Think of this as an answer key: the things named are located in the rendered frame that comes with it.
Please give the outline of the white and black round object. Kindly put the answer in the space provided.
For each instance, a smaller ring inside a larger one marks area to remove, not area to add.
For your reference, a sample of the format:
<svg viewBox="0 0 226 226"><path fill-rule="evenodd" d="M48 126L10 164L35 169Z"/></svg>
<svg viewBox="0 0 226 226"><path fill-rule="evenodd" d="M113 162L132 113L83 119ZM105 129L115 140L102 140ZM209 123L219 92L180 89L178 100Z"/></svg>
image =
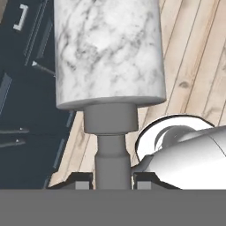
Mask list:
<svg viewBox="0 0 226 226"><path fill-rule="evenodd" d="M147 125L135 143L135 172L154 172L179 190L226 190L226 125L174 114Z"/></svg>

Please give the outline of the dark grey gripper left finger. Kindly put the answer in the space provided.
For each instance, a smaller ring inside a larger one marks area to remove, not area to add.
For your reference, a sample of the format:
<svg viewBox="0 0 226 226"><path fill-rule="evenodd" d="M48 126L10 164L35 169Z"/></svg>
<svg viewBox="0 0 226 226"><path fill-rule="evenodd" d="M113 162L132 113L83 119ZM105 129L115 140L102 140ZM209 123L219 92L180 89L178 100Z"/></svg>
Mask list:
<svg viewBox="0 0 226 226"><path fill-rule="evenodd" d="M92 190L93 173L72 172L65 181L52 185L50 189Z"/></svg>

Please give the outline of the white marble soap dispenser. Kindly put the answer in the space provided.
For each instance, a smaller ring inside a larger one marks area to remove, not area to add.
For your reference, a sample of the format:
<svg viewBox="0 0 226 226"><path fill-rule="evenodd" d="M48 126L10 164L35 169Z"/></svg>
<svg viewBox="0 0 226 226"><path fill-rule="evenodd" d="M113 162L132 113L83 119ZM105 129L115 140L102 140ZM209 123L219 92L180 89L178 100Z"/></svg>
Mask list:
<svg viewBox="0 0 226 226"><path fill-rule="evenodd" d="M99 189L129 190L125 136L166 100L159 0L53 0L56 105L97 137Z"/></svg>

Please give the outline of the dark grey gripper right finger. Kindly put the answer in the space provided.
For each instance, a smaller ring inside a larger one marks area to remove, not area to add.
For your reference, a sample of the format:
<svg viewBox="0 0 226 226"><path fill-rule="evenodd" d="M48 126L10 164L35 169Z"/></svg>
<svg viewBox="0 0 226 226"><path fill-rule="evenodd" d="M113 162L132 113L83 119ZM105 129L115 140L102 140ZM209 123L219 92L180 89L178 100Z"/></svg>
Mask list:
<svg viewBox="0 0 226 226"><path fill-rule="evenodd" d="M135 172L133 174L134 190L170 189L178 190L178 187L165 183L154 172Z"/></svg>

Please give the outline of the dark navy cupboard run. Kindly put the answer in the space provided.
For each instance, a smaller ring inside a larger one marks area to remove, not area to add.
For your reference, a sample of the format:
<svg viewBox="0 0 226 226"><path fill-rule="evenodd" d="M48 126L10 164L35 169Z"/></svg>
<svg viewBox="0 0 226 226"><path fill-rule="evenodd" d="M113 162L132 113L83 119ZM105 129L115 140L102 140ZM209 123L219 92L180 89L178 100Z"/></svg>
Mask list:
<svg viewBox="0 0 226 226"><path fill-rule="evenodd" d="M28 14L19 23L26 4ZM0 189L42 189L62 159L75 113L56 107L53 0L7 0L0 23L0 128L27 128L24 134L0 134L0 142L23 139L0 148Z"/></svg>

